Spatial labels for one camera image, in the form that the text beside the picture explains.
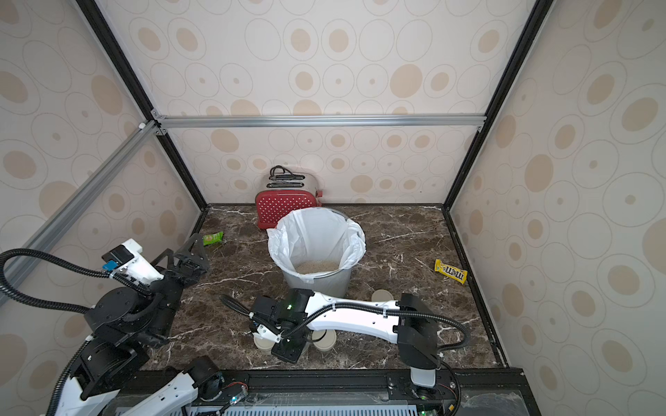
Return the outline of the beige jar lid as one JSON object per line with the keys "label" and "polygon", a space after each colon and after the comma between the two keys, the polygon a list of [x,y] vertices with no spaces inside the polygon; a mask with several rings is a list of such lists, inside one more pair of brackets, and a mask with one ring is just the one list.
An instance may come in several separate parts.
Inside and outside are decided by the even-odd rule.
{"label": "beige jar lid", "polygon": [[311,342],[321,352],[331,351],[336,344],[336,331],[332,329],[316,330],[311,333]]}
{"label": "beige jar lid", "polygon": [[385,303],[393,300],[394,300],[393,295],[386,289],[378,289],[377,291],[374,291],[371,295],[371,301],[373,301],[374,303]]}

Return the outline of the beige lidded jar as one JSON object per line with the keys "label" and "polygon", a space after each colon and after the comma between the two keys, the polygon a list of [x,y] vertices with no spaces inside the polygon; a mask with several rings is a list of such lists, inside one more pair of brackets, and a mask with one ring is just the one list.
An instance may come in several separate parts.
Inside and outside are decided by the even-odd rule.
{"label": "beige lidded jar", "polygon": [[272,349],[275,346],[275,342],[262,338],[258,334],[253,333],[253,341],[256,346],[256,348],[265,355],[270,355],[272,353]]}

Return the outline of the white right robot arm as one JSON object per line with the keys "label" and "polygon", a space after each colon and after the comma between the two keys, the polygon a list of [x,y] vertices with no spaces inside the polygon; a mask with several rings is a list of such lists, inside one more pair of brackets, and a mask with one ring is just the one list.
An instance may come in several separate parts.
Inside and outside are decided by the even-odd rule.
{"label": "white right robot arm", "polygon": [[297,363],[315,331],[350,332],[395,344],[401,361],[410,367],[411,383],[435,387],[440,367],[437,320],[414,296],[372,303],[292,289],[280,301],[257,298],[247,315],[253,334],[271,341],[272,355],[283,362]]}

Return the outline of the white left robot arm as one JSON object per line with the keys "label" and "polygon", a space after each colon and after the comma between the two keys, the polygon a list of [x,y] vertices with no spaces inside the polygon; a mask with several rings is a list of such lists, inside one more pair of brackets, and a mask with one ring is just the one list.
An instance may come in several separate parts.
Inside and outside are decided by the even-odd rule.
{"label": "white left robot arm", "polygon": [[205,238],[196,233],[153,261],[133,239],[102,257],[106,275],[121,282],[83,317],[92,333],[59,377],[49,415],[93,414],[103,409],[147,362],[148,350],[166,345],[185,289],[210,270]]}

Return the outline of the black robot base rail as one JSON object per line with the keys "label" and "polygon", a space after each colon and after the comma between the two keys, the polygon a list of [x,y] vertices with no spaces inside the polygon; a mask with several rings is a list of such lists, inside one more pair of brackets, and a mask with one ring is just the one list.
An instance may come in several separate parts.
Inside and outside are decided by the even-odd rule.
{"label": "black robot base rail", "polygon": [[519,369],[441,369],[433,388],[407,369],[224,370],[211,400],[176,403],[169,415],[538,415]]}

